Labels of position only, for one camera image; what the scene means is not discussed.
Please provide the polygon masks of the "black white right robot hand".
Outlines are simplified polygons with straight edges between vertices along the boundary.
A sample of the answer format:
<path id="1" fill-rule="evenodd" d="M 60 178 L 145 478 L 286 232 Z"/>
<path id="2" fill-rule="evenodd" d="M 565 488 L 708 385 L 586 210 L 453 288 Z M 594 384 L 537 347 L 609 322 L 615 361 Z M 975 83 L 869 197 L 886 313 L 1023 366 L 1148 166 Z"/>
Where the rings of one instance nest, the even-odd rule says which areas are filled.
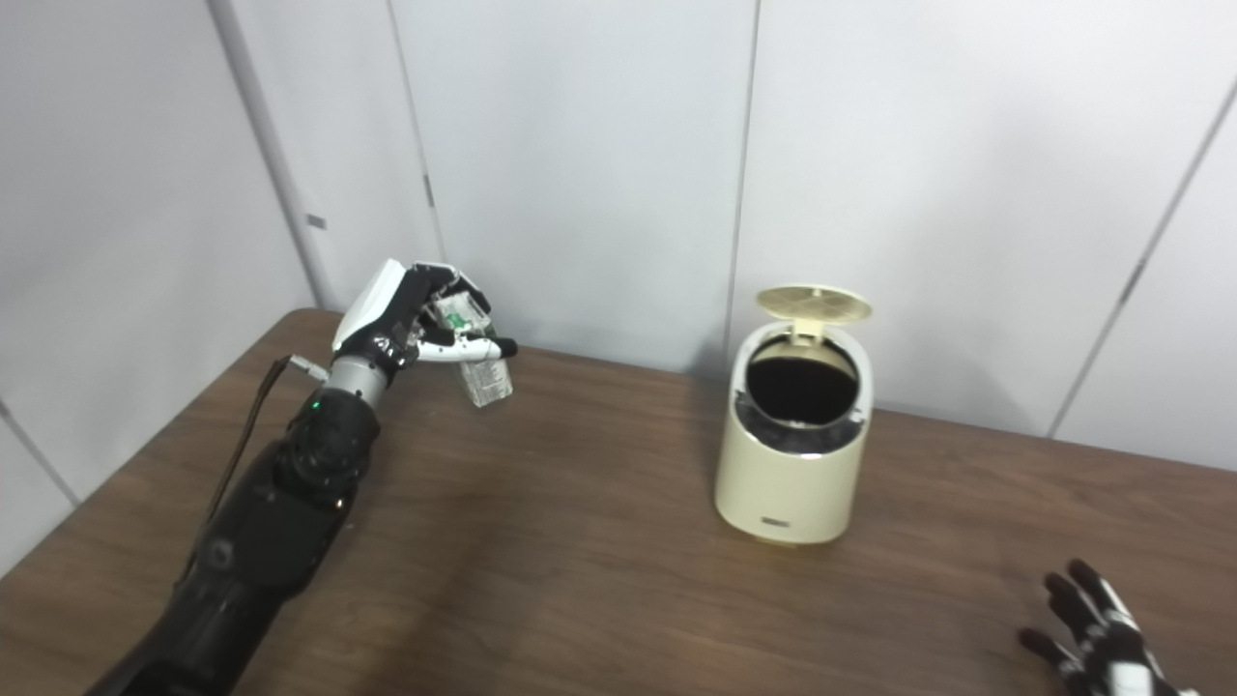
<path id="1" fill-rule="evenodd" d="M 1018 630 L 1018 643 L 1047 661 L 1066 695 L 1197 695 L 1165 676 L 1136 616 L 1091 564 L 1072 559 L 1064 574 L 1047 574 L 1042 586 L 1074 647 L 1037 628 Z"/>

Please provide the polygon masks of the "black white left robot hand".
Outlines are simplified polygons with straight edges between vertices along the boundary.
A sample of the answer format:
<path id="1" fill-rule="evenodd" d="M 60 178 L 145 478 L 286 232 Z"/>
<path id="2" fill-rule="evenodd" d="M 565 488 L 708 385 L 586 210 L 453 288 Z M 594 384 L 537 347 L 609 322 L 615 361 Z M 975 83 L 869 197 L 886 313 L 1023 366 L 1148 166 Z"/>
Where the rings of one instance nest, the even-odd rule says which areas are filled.
<path id="1" fill-rule="evenodd" d="M 465 295 L 491 312 L 482 291 L 452 265 L 386 260 L 349 305 L 332 340 L 332 357 L 357 359 L 393 380 L 414 362 L 482 363 L 517 356 L 516 340 L 437 320 L 438 300 Z"/>

